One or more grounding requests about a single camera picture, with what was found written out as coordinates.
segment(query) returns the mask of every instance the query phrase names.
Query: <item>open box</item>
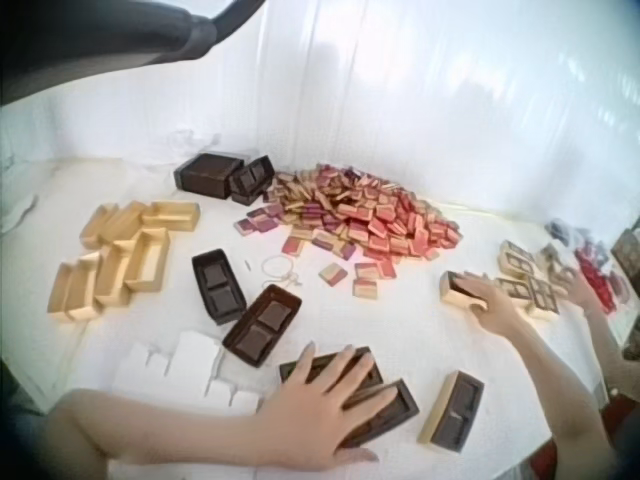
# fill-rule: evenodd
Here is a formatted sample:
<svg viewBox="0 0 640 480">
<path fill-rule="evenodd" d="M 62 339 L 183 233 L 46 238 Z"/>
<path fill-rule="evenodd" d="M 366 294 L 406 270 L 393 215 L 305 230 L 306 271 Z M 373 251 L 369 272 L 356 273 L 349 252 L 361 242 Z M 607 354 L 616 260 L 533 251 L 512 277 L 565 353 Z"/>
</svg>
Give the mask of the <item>open box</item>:
<svg viewBox="0 0 640 480">
<path fill-rule="evenodd" d="M 101 261 L 100 252 L 94 252 L 80 257 L 73 267 L 65 305 L 73 320 L 91 320 L 102 312 L 94 296 Z"/>
<path fill-rule="evenodd" d="M 142 226 L 140 216 L 147 209 L 144 203 L 135 200 L 115 212 L 100 230 L 100 239 L 104 243 L 116 240 L 130 240 Z"/>
<path fill-rule="evenodd" d="M 300 310 L 302 300 L 269 285 L 229 331 L 222 344 L 253 367 L 260 367 Z"/>
<path fill-rule="evenodd" d="M 71 320 L 71 317 L 67 314 L 66 305 L 72 274 L 73 265 L 61 263 L 58 268 L 58 273 L 56 274 L 56 279 L 53 281 L 53 288 L 51 289 L 49 303 L 47 304 L 47 313 L 57 320 Z"/>
<path fill-rule="evenodd" d="M 193 232 L 200 219 L 200 205 L 187 202 L 153 202 L 142 213 L 145 227 Z"/>
<path fill-rule="evenodd" d="M 231 199 L 251 205 L 271 185 L 275 170 L 267 155 L 251 162 L 231 176 Z"/>
<path fill-rule="evenodd" d="M 84 248 L 98 250 L 102 246 L 100 232 L 117 211 L 118 205 L 115 203 L 105 203 L 96 208 L 80 233 L 80 243 Z"/>
<path fill-rule="evenodd" d="M 169 243 L 169 232 L 166 228 L 140 230 L 124 274 L 124 282 L 131 290 L 160 291 Z"/>
<path fill-rule="evenodd" d="M 140 240 L 114 242 L 102 262 L 96 281 L 96 299 L 106 307 L 129 305 L 131 290 L 124 283 L 124 276 L 131 260 L 131 254 Z"/>
<path fill-rule="evenodd" d="M 221 249 L 191 259 L 207 313 L 218 324 L 239 319 L 247 309 L 240 285 Z"/>
</svg>

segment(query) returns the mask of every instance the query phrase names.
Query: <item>right hand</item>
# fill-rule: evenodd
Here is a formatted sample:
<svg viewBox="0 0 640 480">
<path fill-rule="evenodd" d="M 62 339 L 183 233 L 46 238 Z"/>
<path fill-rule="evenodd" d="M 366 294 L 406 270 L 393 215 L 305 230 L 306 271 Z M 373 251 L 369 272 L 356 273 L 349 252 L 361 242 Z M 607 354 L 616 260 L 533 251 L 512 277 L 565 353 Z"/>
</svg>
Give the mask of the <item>right hand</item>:
<svg viewBox="0 0 640 480">
<path fill-rule="evenodd" d="M 389 405 L 397 389 L 384 389 L 344 410 L 345 401 L 373 367 L 373 357 L 369 353 L 364 355 L 338 382 L 355 353 L 349 346 L 313 382 L 306 383 L 314 352 L 311 343 L 282 388 L 256 415 L 254 430 L 255 436 L 262 439 L 263 462 L 296 470 L 326 470 L 348 463 L 377 461 L 378 457 L 365 448 L 338 446 L 351 431 Z"/>
<path fill-rule="evenodd" d="M 465 272 L 462 278 L 455 280 L 455 282 L 487 302 L 487 309 L 475 304 L 470 307 L 471 312 L 485 330 L 496 335 L 509 337 L 523 321 L 509 296 L 491 283 L 488 278 Z"/>
<path fill-rule="evenodd" d="M 561 287 L 554 289 L 558 296 L 566 298 L 584 310 L 602 310 L 600 299 L 581 271 L 564 267 L 560 273 L 554 275 L 553 280 Z"/>
</svg>

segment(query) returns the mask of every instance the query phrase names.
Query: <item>rubber band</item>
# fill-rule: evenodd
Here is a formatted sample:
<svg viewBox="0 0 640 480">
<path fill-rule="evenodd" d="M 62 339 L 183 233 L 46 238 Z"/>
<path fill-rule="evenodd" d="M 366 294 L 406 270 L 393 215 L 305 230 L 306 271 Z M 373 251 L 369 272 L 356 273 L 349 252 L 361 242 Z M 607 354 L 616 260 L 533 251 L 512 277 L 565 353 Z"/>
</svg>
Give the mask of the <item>rubber band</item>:
<svg viewBox="0 0 640 480">
<path fill-rule="evenodd" d="M 280 258 L 286 260 L 287 263 L 289 264 L 287 272 L 283 273 L 282 275 L 276 275 L 272 272 L 269 272 L 266 268 L 267 264 L 269 262 L 272 262 L 273 260 L 277 260 Z M 277 283 L 285 283 L 284 288 L 287 288 L 290 285 L 293 285 L 295 287 L 302 286 L 302 283 L 299 281 L 300 277 L 298 276 L 297 273 L 293 271 L 293 260 L 291 260 L 288 257 L 285 257 L 284 255 L 274 255 L 273 257 L 269 257 L 265 259 L 262 262 L 261 269 L 262 269 L 262 273 L 264 273 L 267 277 L 271 277 L 270 280 L 266 280 L 265 282 L 262 283 L 262 288 L 265 288 L 267 285 L 277 284 Z"/>
</svg>

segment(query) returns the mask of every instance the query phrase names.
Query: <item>white table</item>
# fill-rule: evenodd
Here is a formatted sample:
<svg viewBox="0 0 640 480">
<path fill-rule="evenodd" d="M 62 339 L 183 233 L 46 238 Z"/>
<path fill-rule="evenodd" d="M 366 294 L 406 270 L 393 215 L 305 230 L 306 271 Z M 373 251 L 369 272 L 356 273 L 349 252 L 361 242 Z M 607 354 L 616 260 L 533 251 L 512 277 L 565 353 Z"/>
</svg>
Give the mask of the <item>white table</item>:
<svg viewBox="0 0 640 480">
<path fill-rule="evenodd" d="M 288 227 L 241 237 L 232 223 L 249 209 L 185 192 L 173 186 L 173 166 L 144 169 L 119 161 L 65 162 L 42 186 L 36 209 L 2 240 L 2 355 L 39 406 L 50 408 L 74 387 L 108 389 L 116 365 L 134 341 L 175 348 L 178 333 L 195 329 L 222 339 L 207 315 L 196 286 L 191 257 L 215 248 L 226 252 L 251 302 L 262 290 L 264 259 L 278 254 Z M 202 217 L 195 232 L 171 233 L 160 293 L 139 293 L 127 308 L 111 308 L 86 325 L 60 324 L 46 304 L 62 260 L 83 253 L 78 234 L 99 203 L 172 199 L 197 201 Z M 427 262 L 403 261 L 398 278 L 379 282 L 379 300 L 351 295 L 353 263 L 308 245 L 295 261 L 301 287 L 291 291 L 302 308 L 267 362 L 254 369 L 225 353 L 222 379 L 268 394 L 278 385 L 277 365 L 297 358 L 314 340 L 319 353 L 347 343 L 371 347 L 386 380 L 404 378 L 421 413 L 370 443 L 381 464 L 353 466 L 311 478 L 491 478 L 522 461 L 549 438 L 533 384 L 515 350 L 483 331 L 470 314 L 440 303 L 438 279 L 445 270 L 499 274 L 496 256 L 502 240 L 537 251 L 549 236 L 540 226 L 443 207 L 465 236 L 452 251 Z M 350 276 L 329 288 L 318 272 L 330 262 L 347 264 Z M 640 310 L 634 295 L 612 318 L 620 342 Z M 531 320 L 549 346 L 589 390 L 601 380 L 588 328 L 577 308 L 561 304 L 561 318 Z M 462 455 L 434 453 L 415 442 L 445 376 L 461 369 L 486 384 L 474 428 Z M 262 478 L 302 478 L 299 473 L 259 471 Z"/>
</svg>

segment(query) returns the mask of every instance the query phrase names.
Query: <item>white backdrop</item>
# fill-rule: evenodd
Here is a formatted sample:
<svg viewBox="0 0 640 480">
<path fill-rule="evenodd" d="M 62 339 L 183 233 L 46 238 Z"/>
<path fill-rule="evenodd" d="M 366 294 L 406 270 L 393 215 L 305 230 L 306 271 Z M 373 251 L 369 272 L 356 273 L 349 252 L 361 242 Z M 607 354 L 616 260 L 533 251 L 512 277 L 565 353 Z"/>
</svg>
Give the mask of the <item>white backdrop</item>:
<svg viewBox="0 0 640 480">
<path fill-rule="evenodd" d="M 228 0 L 180 0 L 212 16 Z M 634 0 L 268 0 L 191 63 L 3 109 L 3 163 L 177 162 L 216 143 L 352 164 L 429 197 L 611 242 L 640 213 Z"/>
</svg>

